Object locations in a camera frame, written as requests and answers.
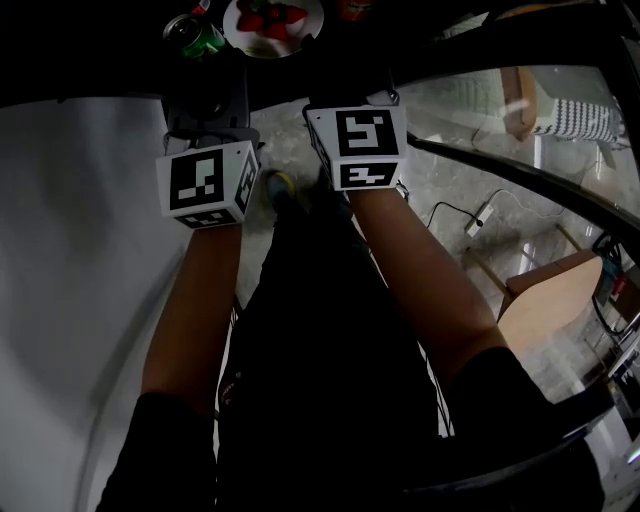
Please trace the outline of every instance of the white plate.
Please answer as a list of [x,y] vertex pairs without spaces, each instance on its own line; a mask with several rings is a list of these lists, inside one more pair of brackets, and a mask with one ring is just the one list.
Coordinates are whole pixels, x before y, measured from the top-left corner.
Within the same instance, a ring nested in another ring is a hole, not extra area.
[[240,32],[237,29],[240,10],[237,0],[231,0],[222,20],[222,30],[228,43],[258,59],[277,59],[299,52],[300,43],[307,34],[316,37],[320,33],[324,11],[318,0],[282,0],[281,3],[301,7],[309,13],[300,21],[287,25],[287,32],[291,35],[288,41],[264,37],[261,32]]

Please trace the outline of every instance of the sneaker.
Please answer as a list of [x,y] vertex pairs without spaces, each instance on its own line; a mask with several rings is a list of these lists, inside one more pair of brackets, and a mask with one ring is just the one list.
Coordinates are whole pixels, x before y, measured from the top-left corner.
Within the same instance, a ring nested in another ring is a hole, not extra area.
[[281,171],[271,171],[267,175],[267,197],[273,209],[278,213],[283,204],[293,201],[296,188],[289,176]]

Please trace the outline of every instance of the can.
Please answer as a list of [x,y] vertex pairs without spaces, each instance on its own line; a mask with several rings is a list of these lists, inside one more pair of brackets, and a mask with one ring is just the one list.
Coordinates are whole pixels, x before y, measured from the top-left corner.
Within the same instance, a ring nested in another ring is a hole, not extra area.
[[171,20],[162,36],[182,57],[201,61],[225,45],[222,34],[203,16],[182,14]]

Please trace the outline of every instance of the person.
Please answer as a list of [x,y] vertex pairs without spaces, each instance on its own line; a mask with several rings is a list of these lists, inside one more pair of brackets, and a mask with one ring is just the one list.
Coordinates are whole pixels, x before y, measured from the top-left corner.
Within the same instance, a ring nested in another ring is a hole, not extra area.
[[[446,397],[451,439],[486,448],[481,458],[498,465],[547,446],[552,404],[395,189],[347,199],[325,177],[307,212],[285,174],[271,172],[266,187],[273,241],[220,386],[241,225],[193,233],[100,512],[401,508],[407,489],[441,481],[445,461],[474,462],[441,449],[449,439],[438,436],[437,389],[420,347]],[[583,501],[600,509],[593,458],[584,446],[569,455],[525,485],[527,510],[578,503],[568,490],[585,484]]]

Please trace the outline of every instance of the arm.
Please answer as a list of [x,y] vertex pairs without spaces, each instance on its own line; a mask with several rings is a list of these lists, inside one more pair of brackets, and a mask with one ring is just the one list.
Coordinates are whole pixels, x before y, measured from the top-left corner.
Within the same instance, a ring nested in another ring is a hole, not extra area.
[[195,231],[147,354],[142,393],[180,398],[213,422],[240,259],[239,225]]
[[445,390],[475,355],[506,347],[480,292],[395,189],[353,191],[349,200]]

